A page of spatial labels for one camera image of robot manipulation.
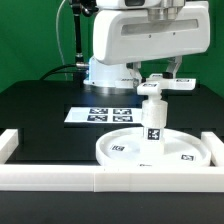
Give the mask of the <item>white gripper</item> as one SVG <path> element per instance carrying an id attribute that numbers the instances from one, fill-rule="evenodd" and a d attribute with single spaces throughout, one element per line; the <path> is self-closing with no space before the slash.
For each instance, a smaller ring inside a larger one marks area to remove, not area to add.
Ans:
<path id="1" fill-rule="evenodd" d="M 172 79 L 183 55 L 210 44 L 209 3 L 188 0 L 96 0 L 93 53 L 103 64 L 133 63 L 134 84 L 142 83 L 141 61 L 168 59 Z"/>

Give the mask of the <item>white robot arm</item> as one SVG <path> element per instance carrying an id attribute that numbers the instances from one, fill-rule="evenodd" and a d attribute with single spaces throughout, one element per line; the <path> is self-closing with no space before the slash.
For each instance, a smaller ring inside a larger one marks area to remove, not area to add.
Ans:
<path id="1" fill-rule="evenodd" d="M 182 57 L 210 44 L 209 3 L 189 0 L 96 0 L 93 56 L 84 85 L 104 94 L 132 92 L 143 61 L 167 59 L 174 78 Z"/>

